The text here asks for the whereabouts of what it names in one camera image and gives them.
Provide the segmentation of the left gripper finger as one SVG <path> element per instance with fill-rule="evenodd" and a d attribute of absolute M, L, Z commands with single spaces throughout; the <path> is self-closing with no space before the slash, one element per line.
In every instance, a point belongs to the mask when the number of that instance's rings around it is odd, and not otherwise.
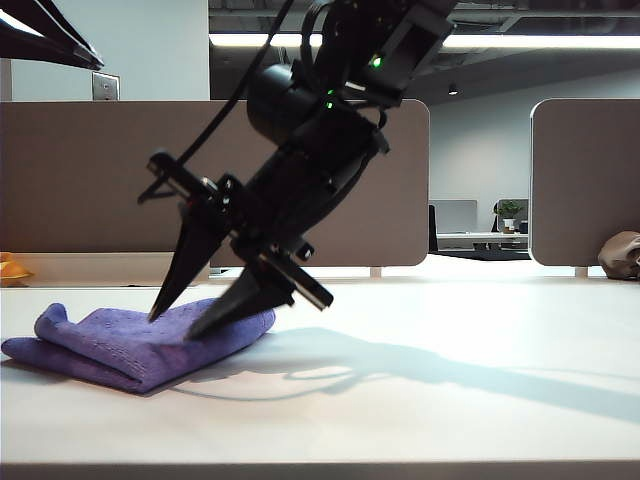
<path fill-rule="evenodd" d="M 77 32 L 64 29 L 36 35 L 1 25 L 1 57 L 100 69 L 101 58 Z"/>
<path fill-rule="evenodd" d="M 53 30 L 64 29 L 68 32 L 75 31 L 81 36 L 53 1 L 2 1 L 2 24 L 9 24 L 12 27 L 36 35 L 44 35 Z"/>

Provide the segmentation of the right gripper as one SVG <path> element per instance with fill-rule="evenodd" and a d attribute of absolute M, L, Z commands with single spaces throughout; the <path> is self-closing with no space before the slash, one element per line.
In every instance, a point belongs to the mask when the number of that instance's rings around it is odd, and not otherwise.
<path fill-rule="evenodd" d="M 226 173 L 198 177 L 166 152 L 148 164 L 158 183 L 182 200 L 182 225 L 160 292 L 149 313 L 158 319 L 208 264 L 224 242 L 245 266 L 240 277 L 191 325 L 189 340 L 212 329 L 287 304 L 299 292 L 318 309 L 332 294 L 300 266 L 314 253 L 304 234 L 337 204 L 324 176 L 293 154 L 276 152 L 242 183 Z"/>

